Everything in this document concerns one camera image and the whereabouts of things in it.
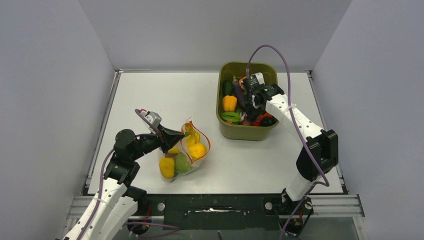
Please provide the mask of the clear zip bag orange zipper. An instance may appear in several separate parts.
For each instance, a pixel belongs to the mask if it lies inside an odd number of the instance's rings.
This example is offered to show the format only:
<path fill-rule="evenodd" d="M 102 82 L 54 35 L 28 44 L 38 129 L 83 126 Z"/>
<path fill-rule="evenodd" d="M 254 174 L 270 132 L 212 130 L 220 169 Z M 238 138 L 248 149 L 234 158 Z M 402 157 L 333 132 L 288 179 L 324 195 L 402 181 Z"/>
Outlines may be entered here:
<path fill-rule="evenodd" d="M 199 134 L 200 134 L 200 142 L 207 147 L 207 153 L 202 158 L 200 158 L 200 159 L 198 159 L 196 161 L 193 161 L 192 160 L 192 157 L 189 154 L 189 150 L 187 149 L 185 138 L 183 138 L 182 140 L 180 140 L 172 149 L 169 150 L 168 153 L 161 154 L 160 155 L 160 159 L 161 158 L 173 158 L 174 159 L 174 157 L 177 154 L 184 154 L 188 158 L 188 161 L 189 161 L 189 163 L 191 165 L 191 170 L 189 172 L 187 172 L 187 173 L 178 173 L 175 170 L 174 177 L 171 178 L 171 179 L 164 178 L 162 176 L 162 174 L 160 173 L 161 174 L 161 178 L 163 180 L 167 181 L 167 182 L 172 182 L 172 181 L 174 181 L 177 178 L 180 178 L 182 176 L 188 175 L 191 172 L 197 170 L 200 167 L 200 165 L 202 164 L 203 160 L 205 159 L 205 157 L 207 156 L 207 154 L 210 152 L 210 149 L 211 149 L 211 141 L 210 141 L 210 139 L 202 131 L 200 131 L 194 125 L 192 118 L 188 118 L 187 121 L 184 124 L 186 124 L 186 123 L 191 123 L 195 127 L 195 129 L 199 132 Z M 181 126 L 180 132 L 185 134 L 184 124 Z"/>

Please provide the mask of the yellow toy bell pepper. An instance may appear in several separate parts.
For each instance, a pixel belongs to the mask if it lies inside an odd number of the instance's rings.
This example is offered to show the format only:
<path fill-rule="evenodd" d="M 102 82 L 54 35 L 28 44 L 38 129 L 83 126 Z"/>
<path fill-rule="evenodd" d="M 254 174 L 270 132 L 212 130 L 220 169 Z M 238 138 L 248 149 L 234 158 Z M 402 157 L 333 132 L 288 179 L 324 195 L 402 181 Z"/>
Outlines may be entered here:
<path fill-rule="evenodd" d="M 165 179 L 175 176 L 175 160 L 172 157 L 163 157 L 159 160 L 159 170 Z"/>

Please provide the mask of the green toy cabbage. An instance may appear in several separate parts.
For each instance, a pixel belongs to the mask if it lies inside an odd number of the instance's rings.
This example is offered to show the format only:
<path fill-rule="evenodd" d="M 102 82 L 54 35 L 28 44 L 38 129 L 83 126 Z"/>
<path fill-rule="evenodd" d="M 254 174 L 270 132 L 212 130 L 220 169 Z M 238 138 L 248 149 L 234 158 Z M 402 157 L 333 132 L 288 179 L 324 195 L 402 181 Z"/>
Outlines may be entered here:
<path fill-rule="evenodd" d="M 191 170 L 191 165 L 186 155 L 182 153 L 178 153 L 174 157 L 175 161 L 175 171 L 179 174 L 188 173 Z"/>

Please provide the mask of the black toy fruit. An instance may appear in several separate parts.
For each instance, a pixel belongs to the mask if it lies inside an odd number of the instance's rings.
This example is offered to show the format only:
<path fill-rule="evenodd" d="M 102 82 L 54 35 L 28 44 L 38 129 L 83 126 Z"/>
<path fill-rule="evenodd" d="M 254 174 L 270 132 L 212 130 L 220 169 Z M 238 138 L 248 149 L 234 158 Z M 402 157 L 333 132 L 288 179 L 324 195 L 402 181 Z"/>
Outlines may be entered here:
<path fill-rule="evenodd" d="M 270 127 L 273 126 L 277 120 L 273 117 L 265 117 L 259 124 L 261 127 Z"/>

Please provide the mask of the yellow toy banana bunch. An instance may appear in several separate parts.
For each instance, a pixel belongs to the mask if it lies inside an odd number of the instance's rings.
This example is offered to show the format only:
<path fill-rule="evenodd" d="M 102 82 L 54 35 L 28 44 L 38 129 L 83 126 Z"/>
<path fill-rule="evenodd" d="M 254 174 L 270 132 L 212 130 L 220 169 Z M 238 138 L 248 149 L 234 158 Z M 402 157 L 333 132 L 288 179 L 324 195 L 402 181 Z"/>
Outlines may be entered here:
<path fill-rule="evenodd" d="M 201 142 L 200 133 L 195 129 L 195 127 L 190 122 L 184 124 L 184 129 L 185 129 L 184 134 L 185 134 L 187 149 Z"/>

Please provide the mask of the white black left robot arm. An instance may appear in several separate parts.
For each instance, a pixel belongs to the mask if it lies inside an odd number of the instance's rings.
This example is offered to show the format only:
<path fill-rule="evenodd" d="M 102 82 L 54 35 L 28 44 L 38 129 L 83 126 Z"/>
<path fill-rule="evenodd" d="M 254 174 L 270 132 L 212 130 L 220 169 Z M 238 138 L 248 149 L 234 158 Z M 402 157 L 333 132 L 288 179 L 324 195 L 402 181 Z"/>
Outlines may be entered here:
<path fill-rule="evenodd" d="M 161 125 L 156 133 L 119 131 L 102 164 L 97 193 L 64 239 L 113 239 L 147 195 L 145 190 L 132 186 L 140 169 L 137 160 L 156 149 L 167 153 L 184 137 L 184 133 Z"/>

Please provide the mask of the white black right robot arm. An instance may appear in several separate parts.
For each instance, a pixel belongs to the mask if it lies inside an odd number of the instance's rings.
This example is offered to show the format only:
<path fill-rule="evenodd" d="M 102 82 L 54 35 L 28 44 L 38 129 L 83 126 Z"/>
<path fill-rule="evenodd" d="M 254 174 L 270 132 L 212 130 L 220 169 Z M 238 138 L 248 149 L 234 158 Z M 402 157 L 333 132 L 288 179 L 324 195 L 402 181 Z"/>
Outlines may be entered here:
<path fill-rule="evenodd" d="M 281 193 L 281 207 L 289 214 L 301 207 L 301 199 L 316 185 L 328 187 L 326 176 L 339 162 L 338 136 L 306 117 L 277 84 L 265 84 L 254 74 L 241 81 L 244 87 L 246 119 L 254 121 L 268 113 L 297 138 L 301 145 L 295 162 L 296 174 Z"/>

